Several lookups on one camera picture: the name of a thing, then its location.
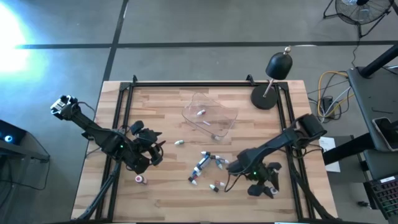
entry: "electric fan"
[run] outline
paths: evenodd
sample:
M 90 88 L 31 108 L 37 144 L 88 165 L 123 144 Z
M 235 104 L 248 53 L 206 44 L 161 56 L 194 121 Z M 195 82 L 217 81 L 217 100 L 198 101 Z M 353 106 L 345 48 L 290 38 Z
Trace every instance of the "electric fan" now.
M 336 14 L 326 15 L 326 11 L 332 4 L 336 2 Z M 338 16 L 344 22 L 356 25 L 358 27 L 358 36 L 362 38 L 368 35 L 376 25 L 379 24 L 384 16 L 390 13 L 390 7 L 394 0 L 331 0 L 328 7 L 323 12 L 323 18 Z M 361 25 L 377 22 L 362 35 Z

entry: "table leg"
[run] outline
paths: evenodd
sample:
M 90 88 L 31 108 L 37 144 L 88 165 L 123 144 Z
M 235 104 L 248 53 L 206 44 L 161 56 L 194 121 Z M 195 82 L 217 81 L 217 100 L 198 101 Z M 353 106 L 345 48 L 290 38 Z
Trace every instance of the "table leg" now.
M 358 138 L 323 153 L 323 161 L 325 165 L 328 165 L 348 156 L 363 152 L 366 149 L 374 149 L 374 144 L 369 133 L 363 134 Z

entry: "keyboard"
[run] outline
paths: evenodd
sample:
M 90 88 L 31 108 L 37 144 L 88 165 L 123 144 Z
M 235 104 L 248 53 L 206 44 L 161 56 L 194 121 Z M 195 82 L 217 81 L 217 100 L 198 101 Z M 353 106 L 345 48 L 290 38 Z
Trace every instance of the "keyboard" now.
M 371 190 L 372 198 L 384 218 L 398 216 L 398 175 L 372 180 L 364 184 L 367 189 Z

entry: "fan grille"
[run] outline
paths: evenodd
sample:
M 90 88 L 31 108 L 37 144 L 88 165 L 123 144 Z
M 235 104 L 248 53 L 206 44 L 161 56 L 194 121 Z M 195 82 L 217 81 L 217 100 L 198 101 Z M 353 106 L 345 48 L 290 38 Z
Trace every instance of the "fan grille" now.
M 336 12 L 346 23 L 363 25 L 380 18 L 393 2 L 394 0 L 336 0 Z

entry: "lamp base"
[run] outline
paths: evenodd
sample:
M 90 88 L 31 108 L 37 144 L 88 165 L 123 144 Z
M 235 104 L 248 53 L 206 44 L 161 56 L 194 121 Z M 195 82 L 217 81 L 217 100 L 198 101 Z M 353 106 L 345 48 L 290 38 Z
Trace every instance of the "lamp base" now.
M 251 93 L 251 102 L 256 108 L 269 110 L 273 108 L 277 102 L 277 95 L 273 88 L 270 88 L 266 97 L 263 97 L 268 85 L 260 85 L 253 89 Z

